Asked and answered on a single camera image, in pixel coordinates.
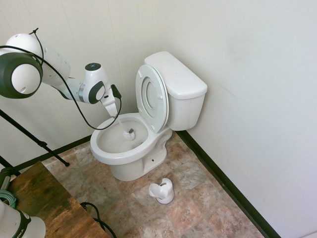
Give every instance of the white robotic arm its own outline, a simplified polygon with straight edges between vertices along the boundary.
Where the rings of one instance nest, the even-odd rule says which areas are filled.
[[[104,68],[98,63],[86,65],[86,78],[69,77],[70,65],[52,47],[29,34],[12,36],[6,46],[18,47],[42,57],[65,79],[76,101],[95,104],[99,101],[108,113],[117,115],[112,88]],[[0,95],[7,98],[27,98],[40,87],[41,82],[57,89],[66,99],[72,99],[61,77],[33,54],[11,48],[0,49]]]

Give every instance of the toilet seat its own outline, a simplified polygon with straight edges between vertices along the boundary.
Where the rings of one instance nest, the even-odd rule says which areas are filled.
[[[158,133],[168,119],[168,94],[162,77],[152,66],[143,65],[139,68],[136,96],[139,113]]]

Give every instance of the toilet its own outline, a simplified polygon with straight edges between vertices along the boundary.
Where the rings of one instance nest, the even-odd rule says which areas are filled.
[[[105,130],[95,130],[90,145],[94,157],[110,166],[113,176],[132,181],[159,166],[166,158],[166,141],[172,131],[196,125],[207,85],[169,52],[144,60],[136,76],[138,113],[119,115],[135,139],[123,137],[116,120]],[[108,119],[98,128],[109,125]]]

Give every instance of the black wire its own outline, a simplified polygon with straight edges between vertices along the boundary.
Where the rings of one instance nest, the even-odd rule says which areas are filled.
[[[110,228],[110,226],[108,226],[105,222],[103,222],[103,221],[100,219],[99,210],[98,210],[98,208],[97,208],[94,204],[92,204],[92,203],[90,203],[90,202],[82,202],[82,203],[80,203],[80,205],[81,205],[84,209],[86,209],[86,205],[92,206],[92,207],[96,210],[97,217],[98,217],[98,218],[94,218],[94,220],[95,220],[96,222],[99,222],[99,223],[100,223],[100,226],[101,226],[101,228],[102,228],[104,231],[105,231],[105,228],[104,228],[104,226],[105,226],[105,227],[110,231],[110,233],[112,234],[113,238],[116,238],[116,237],[117,237],[117,236],[115,235],[114,231]]]
[[[20,51],[23,51],[23,52],[25,52],[25,53],[32,54],[32,55],[34,55],[36,58],[38,58],[38,59],[42,60],[44,63],[46,63],[52,70],[54,70],[54,72],[57,73],[58,76],[59,76],[59,77],[62,79],[62,81],[64,82],[64,84],[65,84],[67,90],[68,90],[69,93],[70,93],[70,96],[72,97],[73,101],[75,102],[76,107],[77,107],[77,109],[78,109],[80,115],[83,117],[85,123],[86,123],[89,127],[91,127],[92,129],[95,129],[95,130],[104,130],[104,129],[107,129],[107,128],[108,128],[109,126],[111,126],[111,125],[115,122],[115,120],[118,118],[118,116],[119,116],[119,114],[120,114],[120,111],[121,111],[121,106],[122,106],[121,98],[119,98],[119,100],[120,100],[119,112],[118,112],[118,114],[115,116],[114,120],[113,120],[108,126],[106,126],[106,127],[104,127],[104,128],[95,128],[95,127],[93,127],[92,125],[90,125],[90,124],[88,123],[88,121],[86,120],[84,114],[83,114],[82,111],[80,110],[80,107],[79,107],[79,105],[78,105],[78,103],[77,103],[77,101],[76,101],[74,95],[72,94],[72,92],[71,92],[69,86],[67,85],[65,79],[63,78],[63,76],[61,76],[61,74],[60,74],[50,63],[48,63],[45,59],[43,59],[42,57],[36,55],[35,53],[30,52],[30,51],[27,51],[27,50],[22,49],[22,48],[19,48],[19,47],[15,47],[15,46],[0,46],[0,49],[2,49],[2,48],[11,48],[11,49],[20,50]]]
[[[44,58],[44,51],[43,51],[43,47],[42,47],[42,44],[38,38],[38,36],[36,35],[36,31],[38,30],[39,28],[36,28],[35,30],[33,30],[31,33],[29,33],[29,35],[32,35],[34,34],[36,39],[38,40],[39,44],[40,44],[40,47],[41,47],[41,51],[42,51],[42,58]]]
[[[92,203],[90,203],[90,202],[82,202],[82,203],[80,203],[80,205],[81,205],[83,208],[85,208],[85,209],[86,209],[86,205],[92,206],[92,207],[96,210],[97,218],[98,218],[99,220],[101,220],[101,219],[100,219],[100,215],[99,215],[99,210],[98,210],[98,208],[97,208],[94,204],[92,204]],[[100,226],[101,226],[101,228],[105,231],[105,228],[104,228],[104,226],[103,226],[101,223],[100,223]]]
[[[105,222],[103,222],[102,220],[97,219],[97,218],[94,218],[94,220],[95,220],[96,222],[99,222],[100,224],[103,224],[105,227],[107,227],[107,229],[111,232],[113,238],[117,238],[117,236],[115,235],[115,233],[113,232],[113,230],[112,230]]]

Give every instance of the white toilet brush holder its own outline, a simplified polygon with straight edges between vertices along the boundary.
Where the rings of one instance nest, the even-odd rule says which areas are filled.
[[[170,203],[174,198],[172,181],[168,178],[163,178],[160,185],[151,183],[149,187],[149,195],[151,197],[155,197],[159,203]]]

